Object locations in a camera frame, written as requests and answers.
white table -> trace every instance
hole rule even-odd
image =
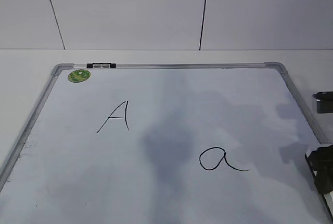
[[[0,50],[0,164],[25,123],[54,65],[283,63],[312,110],[312,94],[333,90],[333,51],[50,51]],[[317,115],[333,141],[333,114]]]

round sticker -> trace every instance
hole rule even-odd
[[[90,77],[90,72],[88,70],[85,69],[79,69],[79,70],[75,70],[73,72],[71,72],[68,75],[68,81],[70,82],[84,82],[86,80],[88,80]]]

white surface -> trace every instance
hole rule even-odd
[[[0,48],[63,48],[49,0],[0,0],[0,8]]]
[[[201,49],[332,49],[332,0],[207,0]]]
[[[52,0],[66,49],[198,49],[204,0]]]
[[[276,70],[70,72],[0,193],[4,224],[329,223],[304,159],[317,139]],[[127,100],[130,130],[109,119],[96,133]],[[250,170],[204,170],[214,146]]]

whiteboard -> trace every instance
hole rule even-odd
[[[0,192],[1,223],[329,223],[304,159],[318,140],[277,70],[72,71]]]

black clip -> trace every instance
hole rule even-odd
[[[320,147],[308,157],[313,171],[317,172],[314,184],[319,194],[333,191],[333,145]]]

